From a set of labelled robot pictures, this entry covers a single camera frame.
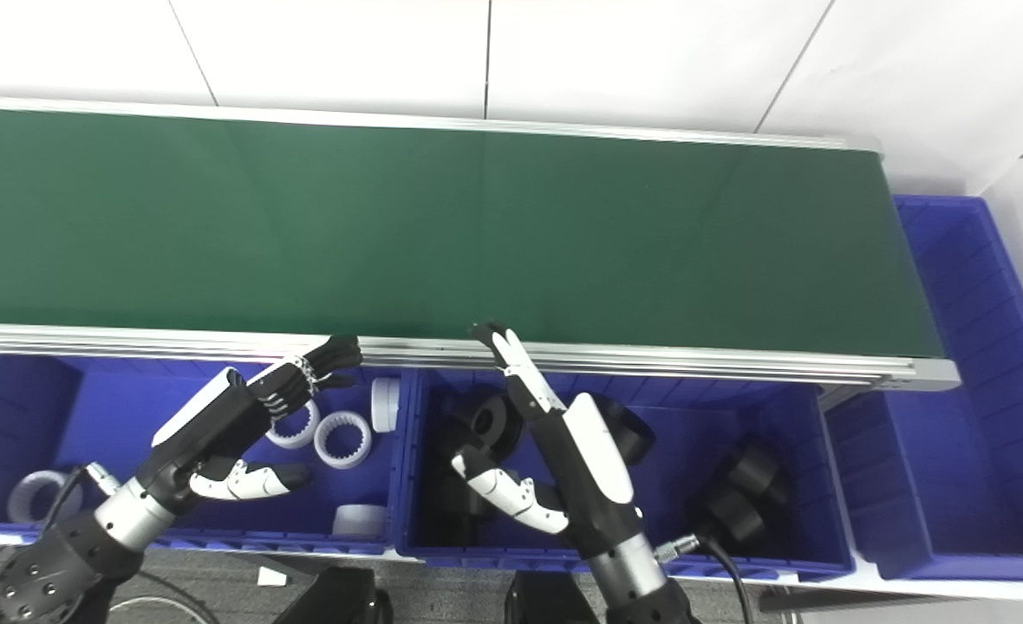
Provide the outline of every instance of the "white cylindrical part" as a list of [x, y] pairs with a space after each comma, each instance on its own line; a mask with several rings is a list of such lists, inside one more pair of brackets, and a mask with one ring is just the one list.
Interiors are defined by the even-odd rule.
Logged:
[[[11, 490], [11, 495], [7, 498], [7, 518], [9, 521], [19, 523], [19, 525], [36, 525], [43, 522], [45, 518], [33, 517], [33, 498], [47, 487], [52, 487], [53, 492], [59, 492], [60, 487], [69, 479], [66, 474], [60, 474], [54, 470], [37, 471], [35, 474], [28, 474], [19, 481], [19, 484]], [[57, 520], [64, 520], [80, 510], [84, 502], [84, 493], [80, 485], [73, 487], [69, 496], [60, 503], [57, 512]]]
[[396, 416], [400, 413], [400, 378], [372, 380], [372, 431], [387, 434], [396, 431]]
[[342, 505], [333, 514], [332, 536], [384, 536], [385, 517], [389, 509], [381, 505]]
[[[326, 450], [326, 439], [330, 435], [330, 432], [341, 427], [357, 428], [361, 432], [361, 443], [358, 444], [357, 450], [352, 451], [348, 455], [338, 457]], [[360, 462], [365, 461], [365, 457], [371, 449], [372, 430], [369, 429], [368, 422], [365, 422], [365, 418], [362, 418], [356, 411], [335, 411], [332, 414], [322, 418], [322, 422], [318, 422], [318, 429], [315, 430], [315, 451], [318, 453], [318, 457], [322, 459], [322, 462], [330, 467], [338, 470], [352, 469], [360, 464]]]
[[[265, 438], [269, 439], [270, 442], [276, 444], [281, 449], [303, 449], [303, 447], [309, 445], [315, 438], [315, 430], [318, 429], [318, 422], [320, 422], [321, 416], [318, 411], [318, 406], [315, 405], [314, 400], [309, 400], [304, 408], [307, 410], [307, 426], [300, 430], [298, 434], [280, 435], [276, 432], [276, 422], [273, 422], [273, 427], [266, 432]], [[292, 414], [288, 417], [297, 417], [297, 414]]]

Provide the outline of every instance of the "robotic arm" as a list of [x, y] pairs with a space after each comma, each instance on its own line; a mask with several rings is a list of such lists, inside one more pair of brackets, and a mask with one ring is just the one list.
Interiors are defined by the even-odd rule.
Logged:
[[615, 440], [590, 395], [567, 406], [535, 367], [515, 331], [477, 325], [506, 377], [557, 489], [516, 481], [473, 446], [452, 458], [469, 486], [524, 525], [562, 536], [589, 565], [608, 605], [608, 624], [690, 624], [688, 597], [662, 572], [633, 503], [633, 487]]
[[95, 509], [47, 526], [4, 566], [0, 624], [102, 623], [146, 546], [203, 498], [260, 498], [306, 485], [305, 465], [254, 464], [241, 454], [318, 391], [353, 386], [335, 371], [360, 363], [356, 337], [331, 337], [249, 383], [234, 368], [219, 372], [157, 432], [126, 485]]

